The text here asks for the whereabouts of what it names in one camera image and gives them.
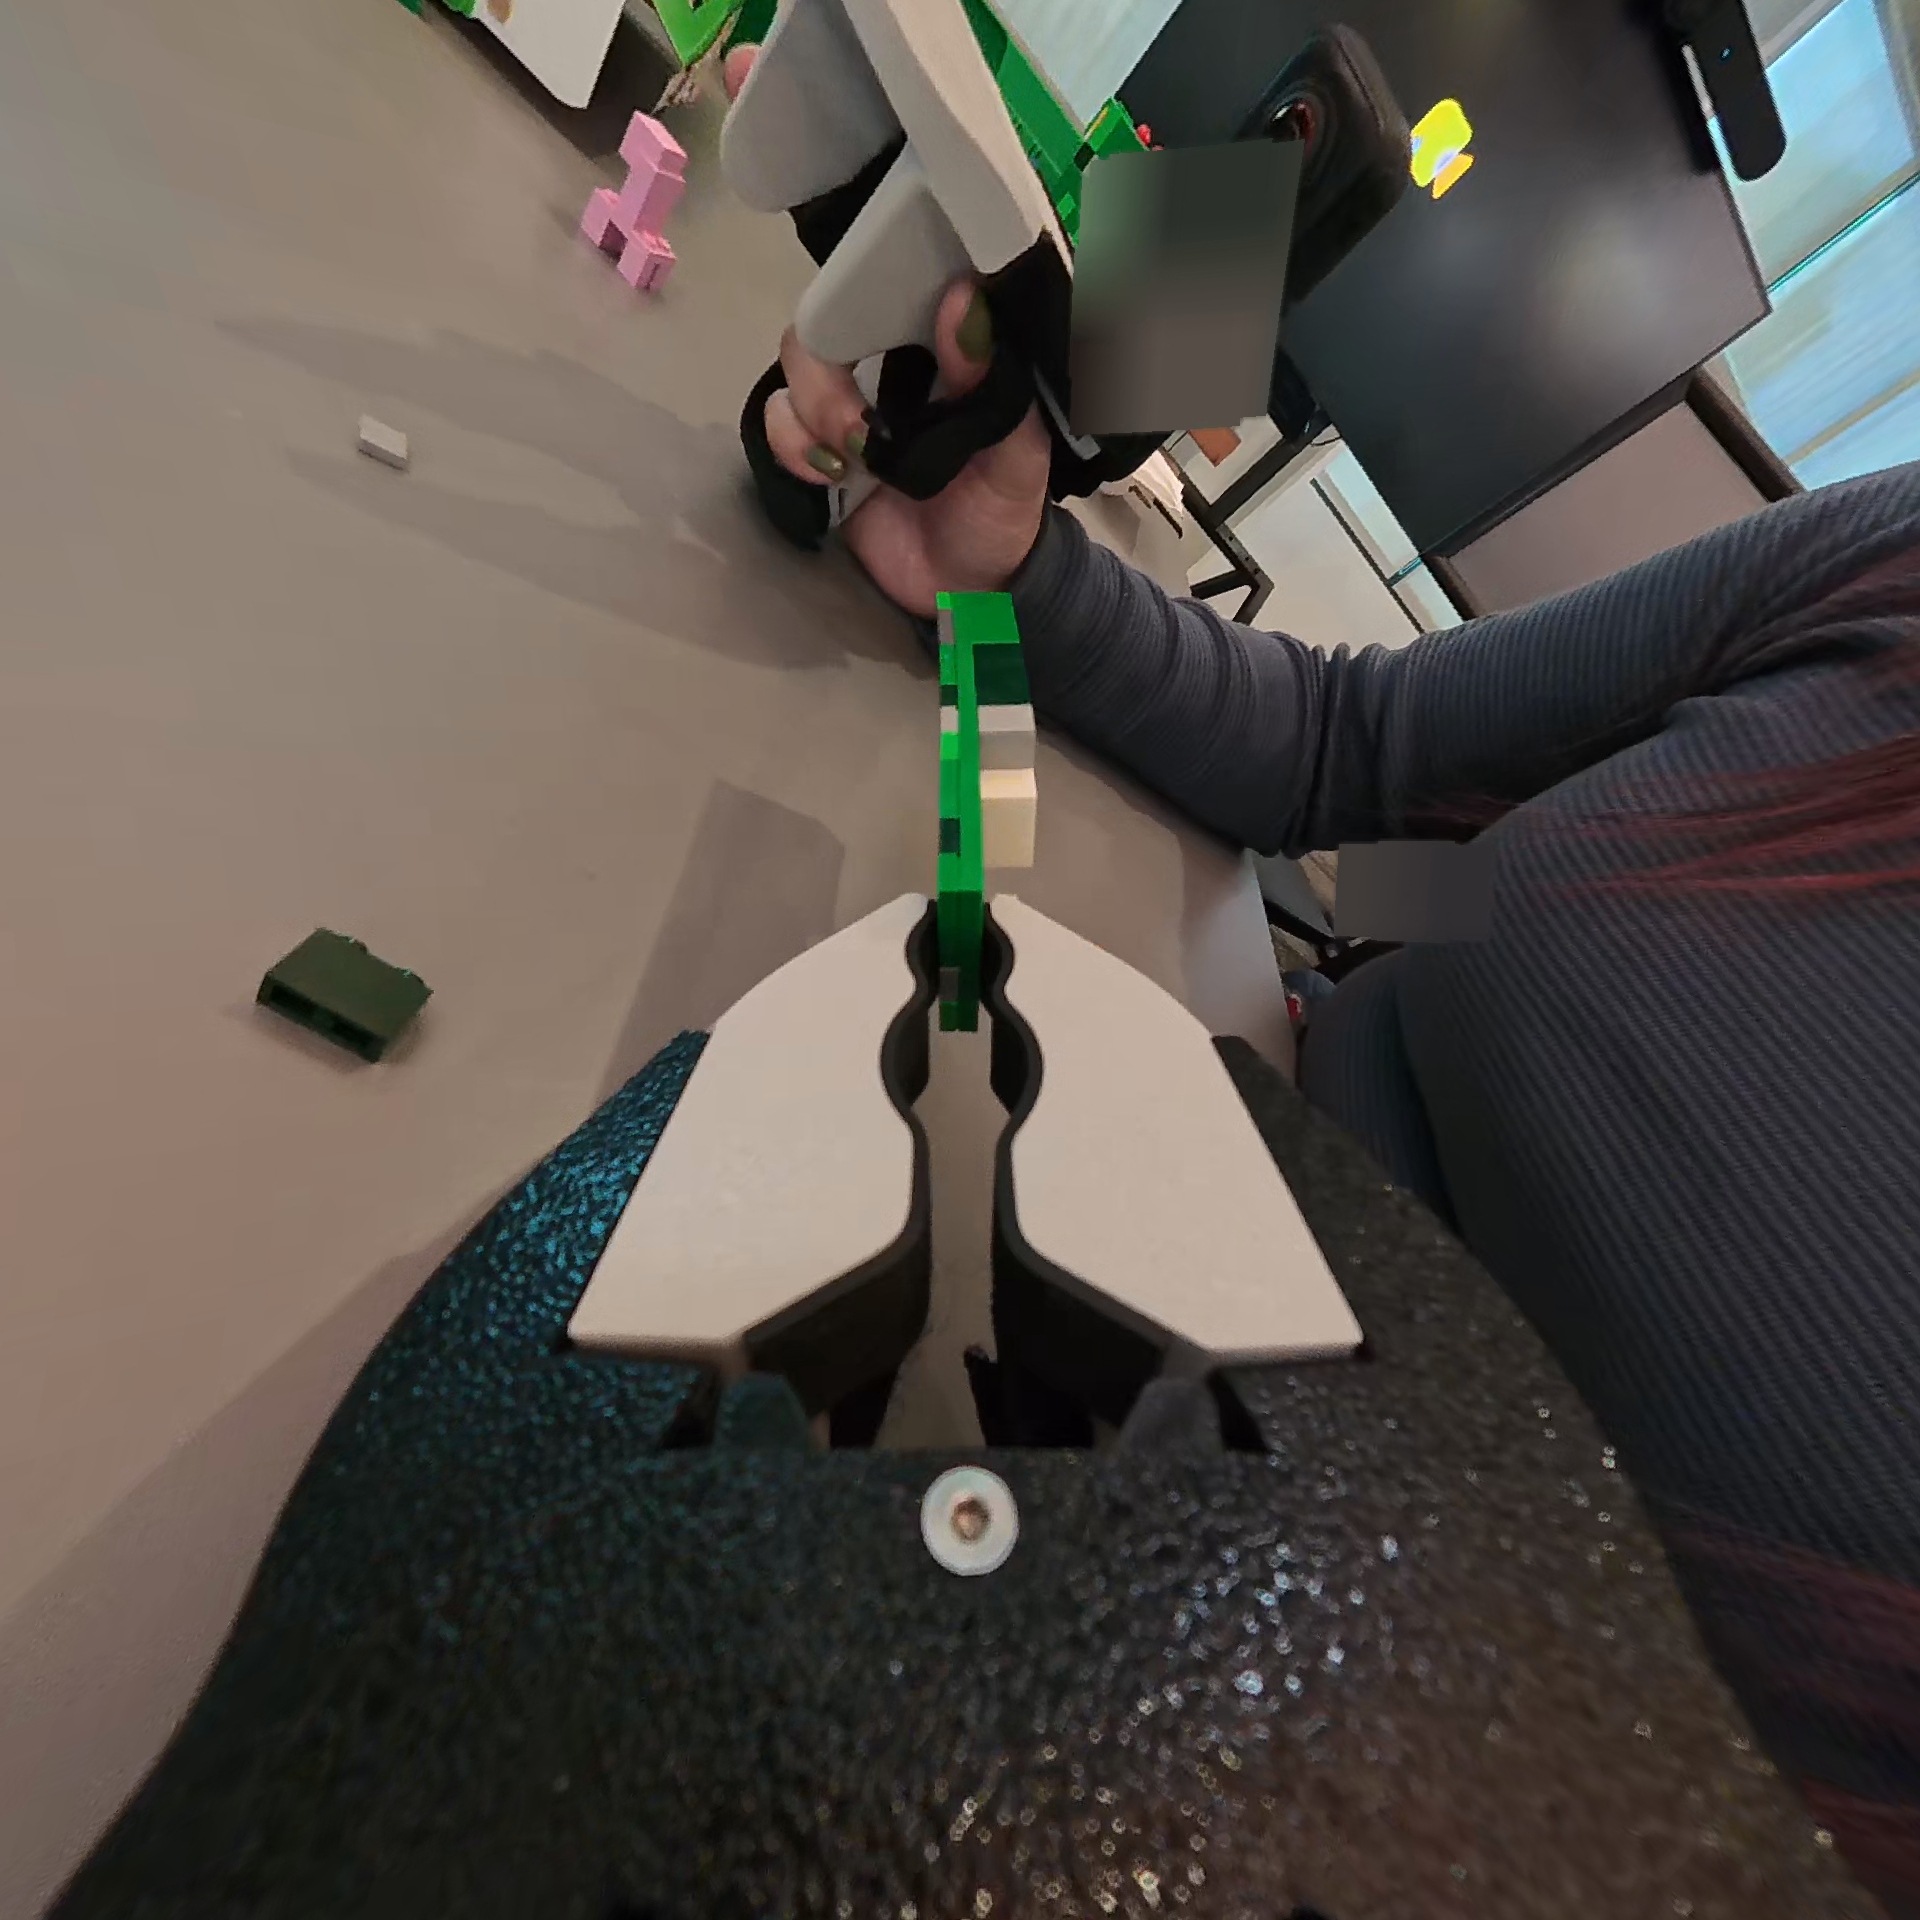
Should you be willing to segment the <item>person's torso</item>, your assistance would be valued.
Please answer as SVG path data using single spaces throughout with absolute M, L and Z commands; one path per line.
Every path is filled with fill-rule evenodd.
M 1917 464 L 1325 668 L 1300 846 L 1479 828 L 1490 936 L 1303 1088 L 1621 1452 L 1775 1763 L 1917 1914 Z

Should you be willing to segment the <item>person's right hand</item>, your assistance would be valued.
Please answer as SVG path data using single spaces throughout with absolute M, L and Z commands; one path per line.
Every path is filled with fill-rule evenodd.
M 762 402 L 775 461 L 806 492 L 846 486 L 867 461 L 867 397 L 851 368 L 812 356 L 784 325 L 780 374 L 784 389 Z M 843 523 L 843 545 L 908 616 L 932 618 L 941 593 L 1002 593 L 1040 534 L 1046 468 L 1050 439 L 1031 402 L 932 500 L 868 492 Z

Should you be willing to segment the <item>dark green brick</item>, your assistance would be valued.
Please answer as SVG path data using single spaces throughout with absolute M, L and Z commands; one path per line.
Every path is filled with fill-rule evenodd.
M 431 999 L 428 983 L 361 937 L 315 926 L 260 976 L 255 1002 L 308 1036 L 377 1065 Z

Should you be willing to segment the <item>white book stand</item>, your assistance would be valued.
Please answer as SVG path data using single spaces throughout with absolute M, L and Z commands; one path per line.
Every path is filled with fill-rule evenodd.
M 564 110 L 584 110 L 627 2 L 436 2 L 494 35 Z

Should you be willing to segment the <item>black webcam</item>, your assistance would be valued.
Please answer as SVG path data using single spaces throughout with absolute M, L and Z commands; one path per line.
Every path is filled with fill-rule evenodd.
M 1787 155 L 1787 127 L 1744 2 L 1657 2 L 1666 29 L 1691 57 L 1717 137 L 1743 183 L 1762 181 Z

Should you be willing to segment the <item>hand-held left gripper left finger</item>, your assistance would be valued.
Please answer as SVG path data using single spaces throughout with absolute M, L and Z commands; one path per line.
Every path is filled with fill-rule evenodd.
M 809 1418 L 891 1384 L 926 1329 L 917 1097 L 932 902 L 806 948 L 706 1033 L 564 1329 L 593 1356 L 778 1377 Z

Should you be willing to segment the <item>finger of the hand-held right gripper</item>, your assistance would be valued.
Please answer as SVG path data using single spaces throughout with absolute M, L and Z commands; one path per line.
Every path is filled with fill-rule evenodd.
M 780 2 L 723 53 L 720 84 L 720 174 L 753 210 L 827 196 L 901 137 L 846 2 Z
M 1030 251 L 1061 276 L 1073 260 L 1052 205 L 1022 156 L 965 2 L 843 2 L 855 44 L 905 134 L 953 239 L 979 276 Z

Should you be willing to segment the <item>grey desk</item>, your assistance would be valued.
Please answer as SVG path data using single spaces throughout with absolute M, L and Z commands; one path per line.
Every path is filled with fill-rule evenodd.
M 179 1721 L 352 1372 L 676 1031 L 932 886 L 932 667 L 753 510 L 806 278 L 395 2 L 3 5 L 3 1914 Z M 355 446 L 373 414 L 404 474 Z M 377 1065 L 255 1002 L 419 974 Z

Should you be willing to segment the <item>pink brick figure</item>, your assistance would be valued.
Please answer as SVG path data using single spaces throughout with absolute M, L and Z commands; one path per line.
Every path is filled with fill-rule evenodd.
M 664 226 L 682 199 L 686 152 L 658 119 L 632 112 L 618 156 L 627 167 L 623 183 L 590 192 L 578 230 L 593 251 L 614 260 L 623 284 L 652 292 L 676 263 Z

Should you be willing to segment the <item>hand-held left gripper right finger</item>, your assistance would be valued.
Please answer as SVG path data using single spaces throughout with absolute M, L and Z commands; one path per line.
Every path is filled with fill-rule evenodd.
M 1185 1005 L 1018 896 L 987 908 L 994 1349 L 1120 1425 L 1157 1378 L 1346 1363 L 1364 1329 Z

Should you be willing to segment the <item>green and white brick assembly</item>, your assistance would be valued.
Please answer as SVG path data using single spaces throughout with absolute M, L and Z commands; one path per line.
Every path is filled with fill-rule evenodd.
M 938 1022 L 972 1031 L 987 945 L 987 880 L 1037 843 L 1037 721 L 1013 602 L 938 602 Z

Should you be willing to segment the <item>black monitor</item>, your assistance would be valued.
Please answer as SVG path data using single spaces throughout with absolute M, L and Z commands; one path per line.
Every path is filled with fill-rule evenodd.
M 1657 2 L 1178 2 L 1118 99 L 1253 127 L 1346 26 L 1414 134 L 1399 205 L 1281 323 L 1265 417 L 1328 427 L 1423 557 L 1621 443 L 1768 310 L 1717 124 Z

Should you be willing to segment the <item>green printed instruction booklet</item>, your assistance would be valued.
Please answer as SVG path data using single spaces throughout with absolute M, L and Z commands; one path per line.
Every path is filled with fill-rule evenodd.
M 765 38 L 778 2 L 645 2 L 658 22 L 681 72 L 692 72 L 706 53 Z

